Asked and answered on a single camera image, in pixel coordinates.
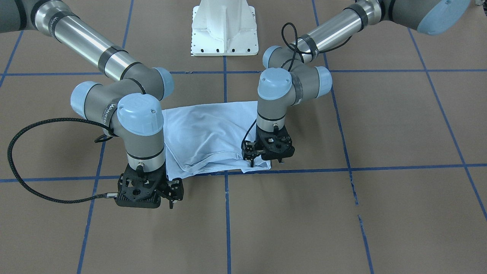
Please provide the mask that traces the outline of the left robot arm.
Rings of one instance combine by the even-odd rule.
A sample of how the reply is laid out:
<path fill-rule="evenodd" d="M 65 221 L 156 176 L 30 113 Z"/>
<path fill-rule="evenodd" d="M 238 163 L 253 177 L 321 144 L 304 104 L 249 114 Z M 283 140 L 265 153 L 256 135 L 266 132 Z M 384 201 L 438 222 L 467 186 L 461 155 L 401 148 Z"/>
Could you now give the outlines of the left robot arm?
<path fill-rule="evenodd" d="M 444 33 L 469 6 L 468 0 L 357 0 L 317 28 L 296 36 L 285 47 L 263 55 L 258 84 L 256 138 L 242 141 L 242 157 L 278 160 L 294 154 L 285 127 L 287 108 L 330 92 L 333 80 L 325 67 L 309 67 L 320 54 L 338 49 L 367 26 L 391 21 L 430 36 Z"/>

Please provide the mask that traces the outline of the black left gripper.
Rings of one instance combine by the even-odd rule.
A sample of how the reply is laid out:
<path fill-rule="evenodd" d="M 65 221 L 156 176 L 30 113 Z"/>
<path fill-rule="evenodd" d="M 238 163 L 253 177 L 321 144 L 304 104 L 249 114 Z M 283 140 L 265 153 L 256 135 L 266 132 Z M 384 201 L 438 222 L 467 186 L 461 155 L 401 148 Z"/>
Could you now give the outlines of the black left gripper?
<path fill-rule="evenodd" d="M 256 148 L 256 142 L 250 142 L 248 140 L 244 140 L 242 142 L 242 158 L 244 160 L 250 160 L 250 167 L 255 166 L 255 159 L 263 154 L 262 149 Z"/>

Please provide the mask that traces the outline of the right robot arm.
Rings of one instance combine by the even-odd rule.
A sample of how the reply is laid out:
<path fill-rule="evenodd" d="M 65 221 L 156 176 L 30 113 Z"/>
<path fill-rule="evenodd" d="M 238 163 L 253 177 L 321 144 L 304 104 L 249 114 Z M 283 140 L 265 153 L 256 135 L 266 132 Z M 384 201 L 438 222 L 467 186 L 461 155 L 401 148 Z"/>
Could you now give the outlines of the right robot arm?
<path fill-rule="evenodd" d="M 82 21 L 62 0 L 2 0 L 1 32 L 37 30 L 71 48 L 105 76 L 110 85 L 80 83 L 71 94 L 71 107 L 80 118 L 54 118 L 33 123 L 10 141 L 7 159 L 14 177 L 30 193 L 62 204 L 112 198 L 121 207 L 158 208 L 167 199 L 169 208 L 184 197 L 181 178 L 170 180 L 166 170 L 164 117 L 160 101 L 174 90 L 172 75 L 164 68 L 148 68 L 124 48 L 102 36 Z M 65 201 L 31 188 L 19 175 L 13 161 L 17 140 L 37 126 L 72 121 L 99 126 L 104 134 L 95 142 L 120 137 L 127 167 L 114 193 Z"/>

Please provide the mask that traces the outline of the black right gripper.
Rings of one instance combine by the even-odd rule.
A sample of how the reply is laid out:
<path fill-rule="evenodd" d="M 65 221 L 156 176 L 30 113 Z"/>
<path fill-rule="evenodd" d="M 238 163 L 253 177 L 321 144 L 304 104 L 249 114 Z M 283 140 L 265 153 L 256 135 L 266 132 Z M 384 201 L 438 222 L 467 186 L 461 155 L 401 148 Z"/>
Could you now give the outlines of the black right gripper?
<path fill-rule="evenodd" d="M 181 178 L 161 183 L 158 186 L 158 194 L 169 201 L 169 208 L 173 209 L 174 202 L 182 201 L 184 198 L 184 185 Z"/>

